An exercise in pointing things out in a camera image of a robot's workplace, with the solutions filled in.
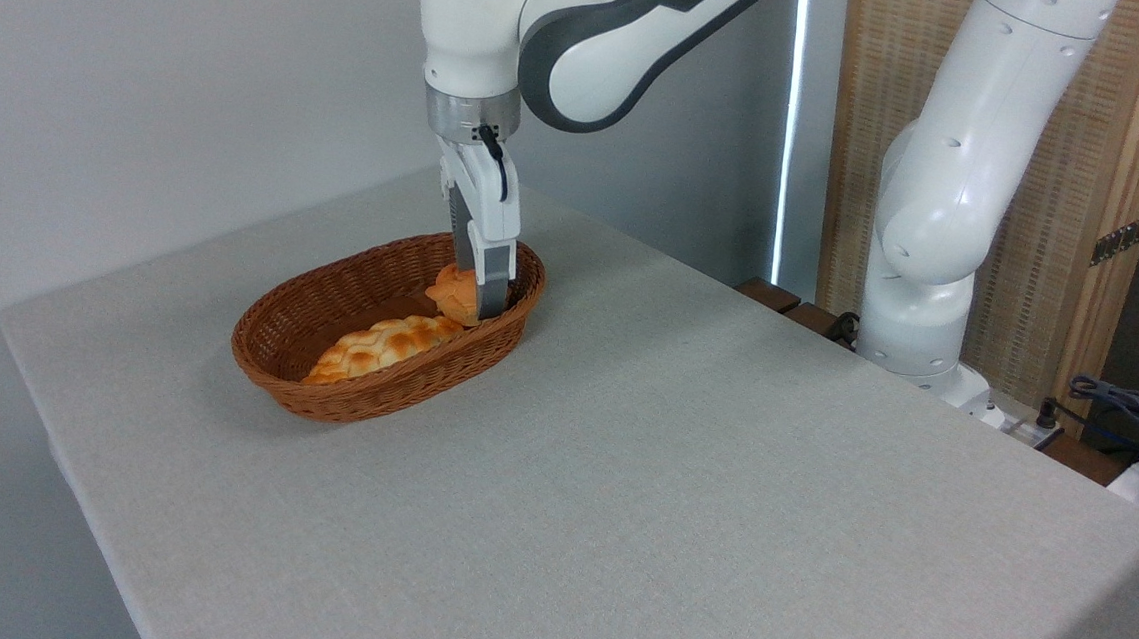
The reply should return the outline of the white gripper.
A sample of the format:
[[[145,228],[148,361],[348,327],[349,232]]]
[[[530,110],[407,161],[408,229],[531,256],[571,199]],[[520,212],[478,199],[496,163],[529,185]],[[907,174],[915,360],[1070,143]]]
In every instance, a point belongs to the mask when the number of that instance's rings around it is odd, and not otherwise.
[[[475,281],[477,318],[502,316],[517,275],[519,185],[498,140],[457,144],[441,137],[440,167],[451,218],[454,262]]]

